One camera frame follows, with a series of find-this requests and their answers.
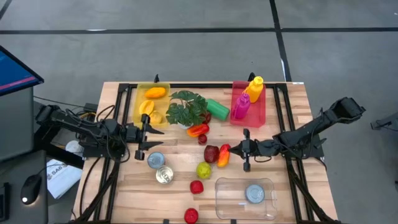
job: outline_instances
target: wooden tabletop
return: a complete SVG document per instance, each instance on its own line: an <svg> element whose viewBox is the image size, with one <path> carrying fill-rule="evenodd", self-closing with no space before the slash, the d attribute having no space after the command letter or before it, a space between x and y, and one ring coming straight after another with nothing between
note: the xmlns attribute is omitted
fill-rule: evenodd
<svg viewBox="0 0 398 224"><path fill-rule="evenodd" d="M104 83L98 111L115 103L118 85L118 82ZM295 126L299 128L312 120L307 93L303 84L287 83L287 86ZM171 89L172 92L179 90L181 89ZM232 89L192 88L190 90L201 94L205 98L212 98L228 108L230 107ZM125 99L126 96L123 96L118 117L120 123ZM280 93L280 99L285 127L288 129L289 124L282 93ZM133 92L131 97L131 106L134 105L134 100L135 92ZM131 120L132 109L129 111L129 120ZM209 145L220 147L222 144L230 144L235 146L243 139L243 127L241 126L233 126L228 121L222 122L216 118L213 118L209 125L210 132L207 134L207 144ZM146 157L150 152L158 151L163 153L167 165L174 171L173 181L167 185L158 183L155 179L156 170L147 165L146 159L144 161L135 160L134 151L137 145L129 144L133 157L120 167L112 223L161 223L164 218L169 219L171 223L184 223L183 216L188 208L198 210L198 223L230 223L230 220L219 219L215 211L215 183L220 177L241 179L268 178L274 183L278 209L276 219L273 221L238 220L238 223L295 223L289 179L283 157L275 156L266 163L251 161L251 172L247 173L243 171L243 160L239 156L231 154L229 164L226 167L221 169L213 166L210 179L202 180L205 191L201 194L193 195L190 192L189 185L191 181L198 179L196 167L199 162L204 161L203 150L205 147L199 146L197 138L189 137L177 125L170 125L168 128L160 130L165 134L148 134L148 141L163 141L164 144L153 147L149 153L146 153ZM260 128L249 128L249 130L252 139L260 140L272 139L273 135L280 132L272 89L266 90L266 124ZM88 169L94 160L94 158L91 158L85 162L82 180L86 178ZM103 161L104 159L101 159L97 163L90 175L83 198L83 210L97 194ZM310 193L326 214L337 219L325 168L312 158L304 160L303 163ZM82 185L83 181L80 182L73 208L76 214L78 214ZM105 217L108 194L104 198L105 202L103 202L101 207L101 219ZM302 216L306 219L304 202L300 193L299 199L302 207Z"/></svg>

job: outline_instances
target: artificial plant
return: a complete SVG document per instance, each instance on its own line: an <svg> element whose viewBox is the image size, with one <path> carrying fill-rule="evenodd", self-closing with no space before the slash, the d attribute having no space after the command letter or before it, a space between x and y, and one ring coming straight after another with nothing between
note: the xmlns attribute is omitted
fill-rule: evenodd
<svg viewBox="0 0 398 224"><path fill-rule="evenodd" d="M170 124L181 123L184 126L199 125L204 122L207 102L198 93L182 90L171 95L171 100L178 99L181 104L171 103L166 112L166 119Z"/></svg>

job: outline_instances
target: yellow tray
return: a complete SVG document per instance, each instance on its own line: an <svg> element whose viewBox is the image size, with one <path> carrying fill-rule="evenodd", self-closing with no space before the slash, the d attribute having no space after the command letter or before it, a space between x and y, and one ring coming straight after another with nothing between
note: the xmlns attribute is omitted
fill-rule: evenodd
<svg viewBox="0 0 398 224"><path fill-rule="evenodd" d="M146 98L145 92L152 87L163 87L166 89L166 94L161 98ZM166 112L169 109L170 104L170 84L169 83L140 83L137 85L136 102L134 103L134 110L132 116L132 122L137 127L142 127L141 115L139 114L139 106L146 100L153 100L155 103L155 110L157 110L162 116L162 122L160 124L150 124L154 128L164 128L169 125L166 120Z"/></svg>

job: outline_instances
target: concrete floor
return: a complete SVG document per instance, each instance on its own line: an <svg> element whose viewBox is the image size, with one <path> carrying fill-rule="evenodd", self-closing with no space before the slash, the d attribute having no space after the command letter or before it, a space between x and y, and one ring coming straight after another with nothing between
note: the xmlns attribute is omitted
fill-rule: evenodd
<svg viewBox="0 0 398 224"><path fill-rule="evenodd" d="M0 7L5 0L0 0ZM281 26L398 27L394 0L276 0ZM13 0L0 30L273 27L262 0ZM283 34L293 81L305 82L313 115L342 96L367 112L322 134L328 177L345 223L398 220L398 140L370 122L398 111L398 32ZM105 81L267 81L284 75L273 32L229 34L2 35L0 44L45 79L35 95L96 103ZM76 188L49 207L66 222Z"/></svg>

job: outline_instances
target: green cylinder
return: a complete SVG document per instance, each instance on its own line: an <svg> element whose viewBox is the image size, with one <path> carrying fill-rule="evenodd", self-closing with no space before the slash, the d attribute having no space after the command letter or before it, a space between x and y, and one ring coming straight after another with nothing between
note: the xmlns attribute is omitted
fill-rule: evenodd
<svg viewBox="0 0 398 224"><path fill-rule="evenodd" d="M206 102L207 110L211 113L212 116L215 116L222 121L226 121L226 118L229 115L229 109L227 107L212 99L206 99Z"/></svg>

